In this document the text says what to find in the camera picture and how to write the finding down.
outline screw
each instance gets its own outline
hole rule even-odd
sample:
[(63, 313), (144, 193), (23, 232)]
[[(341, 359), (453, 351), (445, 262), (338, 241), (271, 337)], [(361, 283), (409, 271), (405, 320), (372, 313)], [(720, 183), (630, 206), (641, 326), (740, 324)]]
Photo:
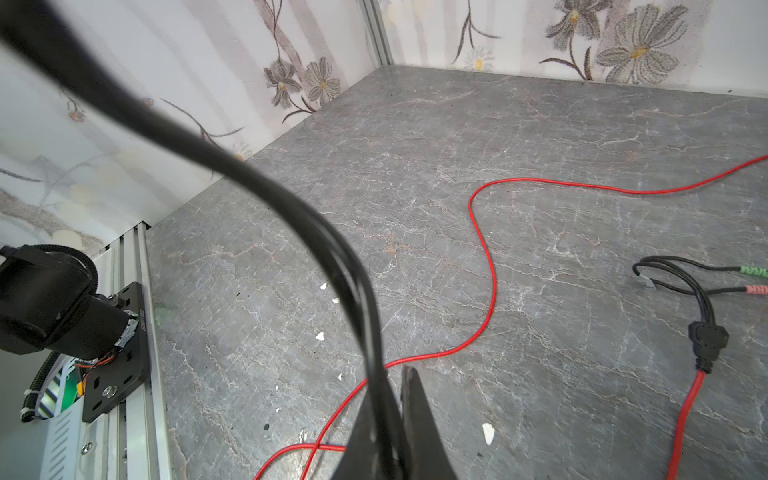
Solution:
[(111, 399), (112, 397), (114, 397), (114, 394), (117, 392), (118, 392), (118, 386), (110, 385), (109, 387), (104, 389), (101, 395), (107, 397), (108, 399)]

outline red wire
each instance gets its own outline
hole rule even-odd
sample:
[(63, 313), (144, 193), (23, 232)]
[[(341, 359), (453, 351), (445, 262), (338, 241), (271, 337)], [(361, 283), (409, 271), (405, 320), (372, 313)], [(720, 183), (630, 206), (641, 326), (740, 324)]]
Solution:
[(683, 430), (685, 429), (685, 421), (688, 419), (690, 408), (694, 406), (694, 400), (696, 400), (696, 395), (699, 394), (705, 375), (706, 373), (701, 370), (696, 372), (694, 384), (690, 387), (688, 397), (683, 404), (683, 409), (680, 410), (680, 416), (677, 417), (677, 427), (674, 431), (674, 447), (672, 448), (670, 467), (667, 470), (667, 480), (674, 480), (675, 477), (677, 477), (677, 466), (680, 464), (680, 454), (683, 453)]
[[(535, 177), (518, 177), (518, 178), (505, 178), (502, 180), (494, 180), (492, 182), (488, 182), (487, 184), (481, 186), (475, 192), (470, 196), (469, 202), (467, 203), (467, 209), (469, 210), (469, 218), (472, 220), (472, 225), (475, 227), (475, 232), (478, 234), (478, 238), (480, 239), (480, 244), (482, 245), (483, 250), (485, 251), (485, 258), (488, 259), (488, 267), (491, 270), (491, 304), (488, 307), (488, 313), (485, 315), (485, 320), (483, 321), (482, 325), (480, 325), (480, 328), (471, 336), (469, 337), (464, 343), (462, 343), (459, 346), (456, 346), (452, 349), (446, 350), (444, 352), (436, 352), (436, 353), (427, 353), (424, 355), (416, 355), (416, 356), (409, 356), (403, 359), (394, 360), (390, 363), (387, 363), (385, 365), (386, 368), (393, 367), (395, 365), (400, 365), (401, 363), (406, 362), (415, 362), (417, 360), (427, 360), (427, 359), (436, 359), (442, 356), (448, 356), (452, 355), (460, 350), (465, 349), (469, 344), (477, 340), (477, 338), (485, 331), (485, 329), (488, 327), (488, 322), (491, 321), (491, 316), (493, 315), (493, 310), (496, 305), (496, 269), (493, 265), (493, 259), (491, 258), (491, 251), (488, 249), (488, 245), (485, 243), (485, 238), (482, 236), (482, 232), (480, 231), (480, 226), (478, 226), (477, 220), (475, 219), (475, 214), (472, 211), (472, 201), (475, 199), (477, 194), (479, 194), (484, 188), (490, 187), (491, 185), (496, 184), (506, 184), (509, 182), (521, 182), (521, 181), (528, 181), (528, 182), (538, 182), (543, 184), (554, 184), (554, 185), (564, 185), (567, 187), (583, 187), (583, 188), (590, 188), (590, 189), (596, 189), (596, 190), (610, 190), (614, 192), (619, 192), (621, 194), (628, 194), (628, 195), (663, 195), (663, 194), (674, 194), (676, 192), (682, 192), (685, 190), (692, 190), (697, 187), (701, 187), (702, 185), (709, 184), (711, 182), (714, 182), (716, 180), (719, 180), (723, 177), (727, 177), (728, 175), (731, 175), (743, 168), (749, 167), (752, 164), (756, 164), (758, 162), (764, 161), (768, 159), (768, 155), (764, 155), (762, 157), (754, 158), (750, 161), (744, 162), (741, 165), (738, 165), (734, 168), (731, 168), (728, 171), (723, 172), (722, 174), (715, 175), (714, 177), (707, 178), (706, 180), (702, 180), (701, 182), (695, 183), (693, 185), (687, 185), (685, 187), (678, 187), (678, 188), (670, 188), (667, 190), (628, 190), (626, 188), (619, 188), (619, 187), (609, 187), (607, 185), (597, 185), (597, 184), (579, 184), (576, 182), (566, 182), (562, 180), (549, 180), (547, 178), (535, 178)], [(328, 429), (333, 425), (333, 423), (336, 421), (336, 419), (339, 417), (341, 412), (346, 408), (346, 406), (352, 401), (352, 399), (357, 395), (360, 390), (366, 385), (366, 380), (363, 380), (353, 391), (350, 393), (346, 399), (341, 403), (338, 409), (331, 415), (331, 418), (328, 420), (326, 425), (323, 427), (323, 430), (320, 432), (320, 434), (317, 437), (317, 440), (315, 441), (314, 445), (311, 447), (312, 451), (310, 452), (309, 458), (306, 460), (306, 466), (304, 467), (304, 471), (301, 474), (301, 480), (305, 480), (307, 473), (310, 470), (310, 466), (312, 464), (312, 460), (315, 457), (315, 453), (317, 453), (318, 449), (321, 449), (323, 446), (333, 446), (334, 448), (338, 448), (335, 445), (321, 445), (320, 442), (323, 440), (323, 436), (325, 436), (326, 432), (328, 432)], [(287, 453), (293, 450), (298, 449), (306, 449), (309, 447), (303, 447), (303, 446), (297, 446), (292, 445), (291, 447), (286, 447), (286, 449), (280, 450), (275, 455), (272, 455), (269, 460), (266, 461), (263, 467), (261, 467), (261, 470), (256, 474), (256, 476), (253, 478), (253, 480), (260, 480), (263, 473), (266, 471), (266, 469), (270, 466), (270, 464), (279, 456), (281, 456), (283, 453)]]

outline gray marble table surface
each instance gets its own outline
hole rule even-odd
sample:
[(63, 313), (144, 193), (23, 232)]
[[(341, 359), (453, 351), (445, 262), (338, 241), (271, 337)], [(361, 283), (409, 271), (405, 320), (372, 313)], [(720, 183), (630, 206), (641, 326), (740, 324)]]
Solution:
[[(766, 99), (389, 67), (249, 163), (349, 239), (395, 359), (458, 345), (481, 324), (491, 280), (466, 203), (483, 183), (664, 189), (766, 153)], [(414, 364), (458, 477), (664, 478), (699, 313), (692, 297), (644, 289), (631, 265), (673, 254), (768, 266), (766, 179), (768, 162), (659, 197), (544, 184), (480, 193), (495, 315), (467, 350)], [(147, 244), (177, 477), (252, 478), (276, 450), (313, 441), (362, 360), (296, 236), (220, 180)], [(691, 271), (705, 287), (760, 283)], [(768, 478), (768, 299), (713, 304), (730, 343), (690, 414), (678, 478)], [(390, 378), (399, 389), (399, 367)], [(345, 442), (358, 404), (327, 441)], [(265, 478), (298, 478), (306, 455)], [(312, 478), (338, 459), (322, 454)]]

